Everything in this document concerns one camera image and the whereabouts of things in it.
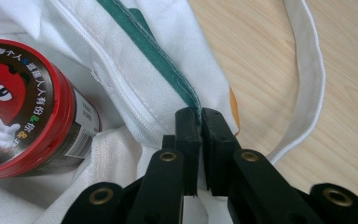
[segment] wooden surface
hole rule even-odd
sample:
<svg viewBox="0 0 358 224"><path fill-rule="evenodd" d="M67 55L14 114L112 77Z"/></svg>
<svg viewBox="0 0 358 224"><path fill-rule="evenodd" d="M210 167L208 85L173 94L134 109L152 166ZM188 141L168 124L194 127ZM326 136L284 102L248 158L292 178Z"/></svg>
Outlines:
<svg viewBox="0 0 358 224"><path fill-rule="evenodd" d="M295 40L283 0L189 0L240 107L242 147L269 153L293 115ZM305 192L330 182L358 195L358 1L309 0L327 80L316 129L276 165Z"/></svg>

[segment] metal rivet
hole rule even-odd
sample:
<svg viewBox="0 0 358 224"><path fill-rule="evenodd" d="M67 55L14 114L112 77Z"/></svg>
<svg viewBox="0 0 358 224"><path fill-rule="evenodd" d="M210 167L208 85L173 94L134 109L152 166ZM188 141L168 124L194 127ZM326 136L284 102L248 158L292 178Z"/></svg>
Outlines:
<svg viewBox="0 0 358 224"><path fill-rule="evenodd" d="M159 159L162 161L174 161L176 158L176 154L172 152L163 152L159 155Z"/></svg>
<svg viewBox="0 0 358 224"><path fill-rule="evenodd" d="M246 161L258 161L258 156L253 152L242 152L241 157Z"/></svg>
<svg viewBox="0 0 358 224"><path fill-rule="evenodd" d="M352 199L348 195L337 189L324 189L324 197L328 199L328 201L343 207L349 207L353 203Z"/></svg>
<svg viewBox="0 0 358 224"><path fill-rule="evenodd" d="M101 187L94 190L89 196L92 204L99 205L109 202L113 198L113 191L107 187Z"/></svg>

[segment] black clamp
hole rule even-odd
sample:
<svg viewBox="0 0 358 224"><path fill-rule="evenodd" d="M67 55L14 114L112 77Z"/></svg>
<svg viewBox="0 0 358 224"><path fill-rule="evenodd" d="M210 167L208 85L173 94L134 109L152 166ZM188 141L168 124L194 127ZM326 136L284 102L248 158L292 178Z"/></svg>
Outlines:
<svg viewBox="0 0 358 224"><path fill-rule="evenodd" d="M208 189L228 197L234 223L356 223L358 197L333 184L310 194L291 187L260 153L241 149L218 111L176 113L175 135L165 135L145 173L126 188L98 183L84 190L62 224L182 223L183 197L197 195L200 152Z"/></svg>

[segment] white cloth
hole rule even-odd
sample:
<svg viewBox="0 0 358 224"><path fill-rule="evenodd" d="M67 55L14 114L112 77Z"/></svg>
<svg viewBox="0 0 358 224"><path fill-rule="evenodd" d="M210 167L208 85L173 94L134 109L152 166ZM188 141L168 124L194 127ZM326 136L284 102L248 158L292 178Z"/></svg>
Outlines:
<svg viewBox="0 0 358 224"><path fill-rule="evenodd" d="M87 186L100 181L127 186L145 173L162 135L174 133L174 112L189 104L219 110L231 131L238 130L229 85L188 3L126 0L123 8L110 2L127 15L127 26L144 36L146 46L155 49L154 56L163 59L179 83L176 88L97 1L0 0L0 38L30 45L56 64L96 106L104 130L93 139L91 155L72 173L0 180L0 223L60 223ZM309 119L300 128L294 124L295 132L288 130L289 137L274 150L279 157L282 149L294 147L313 129L324 89L322 56L307 5L296 0L285 4L291 23L299 22L294 33L302 55L300 91L305 84L314 84L298 98L294 121ZM127 8L140 9L152 36ZM300 34L302 25L308 25L310 34ZM313 53L308 60L309 49ZM231 222L226 199L214 198L204 189L199 189L198 198L185 197L184 223Z"/></svg>

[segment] green stripe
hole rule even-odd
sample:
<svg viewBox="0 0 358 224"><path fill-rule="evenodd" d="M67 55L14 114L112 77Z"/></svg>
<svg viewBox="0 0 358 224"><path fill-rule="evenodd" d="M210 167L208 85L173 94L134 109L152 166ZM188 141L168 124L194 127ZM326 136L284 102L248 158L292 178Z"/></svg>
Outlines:
<svg viewBox="0 0 358 224"><path fill-rule="evenodd" d="M139 18L139 14L133 15L118 0L97 1L127 33L148 61L151 62L159 73L171 84L187 106L196 107L200 111L200 100L196 92L179 69L173 64L168 55L166 55L157 44L143 16L140 20L137 20L136 17Z"/></svg>

